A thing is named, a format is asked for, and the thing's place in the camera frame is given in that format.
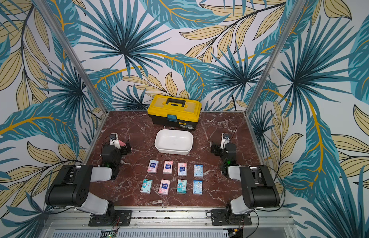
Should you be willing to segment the blue elephant tissue pack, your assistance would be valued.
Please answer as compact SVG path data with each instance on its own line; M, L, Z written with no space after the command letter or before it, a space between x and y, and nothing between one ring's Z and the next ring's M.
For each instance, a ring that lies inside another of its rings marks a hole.
M203 165L194 165L194 177L195 178L203 177Z

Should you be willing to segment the small blue tissue pack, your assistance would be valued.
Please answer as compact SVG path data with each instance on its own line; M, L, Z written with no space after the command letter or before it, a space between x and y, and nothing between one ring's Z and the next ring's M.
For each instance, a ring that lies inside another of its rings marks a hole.
M201 180L193 181L193 194L196 194L196 195L203 194L203 181Z

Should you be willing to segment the pink Tempo tissue pack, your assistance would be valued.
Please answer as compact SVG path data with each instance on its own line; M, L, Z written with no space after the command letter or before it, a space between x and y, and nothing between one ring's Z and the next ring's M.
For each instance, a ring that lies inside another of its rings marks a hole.
M163 174L171 174L173 171L173 161L165 161L163 167Z
M187 163L179 163L178 164L178 176L186 177L187 176Z
M156 174L158 170L158 164L159 164L159 161L150 160L148 168L147 168L147 172L151 174Z

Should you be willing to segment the teal cartoon tissue pack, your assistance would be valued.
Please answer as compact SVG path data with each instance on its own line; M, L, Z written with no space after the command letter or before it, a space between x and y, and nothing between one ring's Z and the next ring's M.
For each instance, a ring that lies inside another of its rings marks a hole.
M153 185L153 180L151 179L144 179L142 186L141 186L141 193L147 193L150 194L151 193L151 188Z

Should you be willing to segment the white plastic storage box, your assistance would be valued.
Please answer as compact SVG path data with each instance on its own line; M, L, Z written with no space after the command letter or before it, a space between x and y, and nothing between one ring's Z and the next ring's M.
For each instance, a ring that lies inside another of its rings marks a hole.
M188 155L193 146L193 135L189 131L160 130L155 139L155 148L160 153Z

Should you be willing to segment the green white tissue pack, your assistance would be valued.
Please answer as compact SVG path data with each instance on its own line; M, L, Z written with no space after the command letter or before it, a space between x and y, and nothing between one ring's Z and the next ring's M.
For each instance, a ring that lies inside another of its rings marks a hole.
M179 179L177 182L177 193L186 194L187 191L187 180Z

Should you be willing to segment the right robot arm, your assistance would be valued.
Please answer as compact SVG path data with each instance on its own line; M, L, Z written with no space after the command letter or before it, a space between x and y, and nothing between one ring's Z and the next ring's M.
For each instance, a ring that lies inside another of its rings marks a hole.
M242 195L229 201L225 217L242 216L256 208L277 207L280 196L267 166L242 166L237 164L237 146L233 143L211 145L211 153L219 156L221 172L229 179L241 182Z

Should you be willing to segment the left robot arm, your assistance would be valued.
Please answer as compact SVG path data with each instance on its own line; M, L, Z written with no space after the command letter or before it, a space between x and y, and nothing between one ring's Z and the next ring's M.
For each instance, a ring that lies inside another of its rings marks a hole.
M102 199L89 191L93 182L115 180L120 171L121 158L132 152L128 142L109 143L102 147L102 164L63 166L45 195L45 203L57 207L74 207L89 213L93 218L116 216L111 201Z

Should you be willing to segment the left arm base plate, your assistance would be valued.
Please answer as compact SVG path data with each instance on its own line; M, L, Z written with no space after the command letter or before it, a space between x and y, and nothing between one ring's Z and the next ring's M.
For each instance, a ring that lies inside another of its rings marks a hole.
M115 210L111 215L91 215L89 227L128 227L132 210Z

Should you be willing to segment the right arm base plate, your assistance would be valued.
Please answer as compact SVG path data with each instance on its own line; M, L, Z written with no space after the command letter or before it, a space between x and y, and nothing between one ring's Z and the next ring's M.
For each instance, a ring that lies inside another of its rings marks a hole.
M209 212L213 226L243 226L251 225L252 221L249 215L236 215L232 212L227 212L224 209L213 209Z

